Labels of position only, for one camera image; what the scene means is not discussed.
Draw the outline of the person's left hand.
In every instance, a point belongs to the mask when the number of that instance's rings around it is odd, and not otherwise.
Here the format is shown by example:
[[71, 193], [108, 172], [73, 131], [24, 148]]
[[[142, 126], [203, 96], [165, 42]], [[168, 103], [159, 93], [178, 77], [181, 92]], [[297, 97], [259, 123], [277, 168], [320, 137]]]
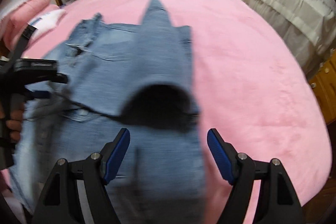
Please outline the person's left hand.
[[20, 103], [18, 108], [11, 112], [10, 119], [6, 121], [6, 125], [10, 129], [11, 140], [14, 143], [18, 143], [21, 138], [24, 111], [25, 105]]

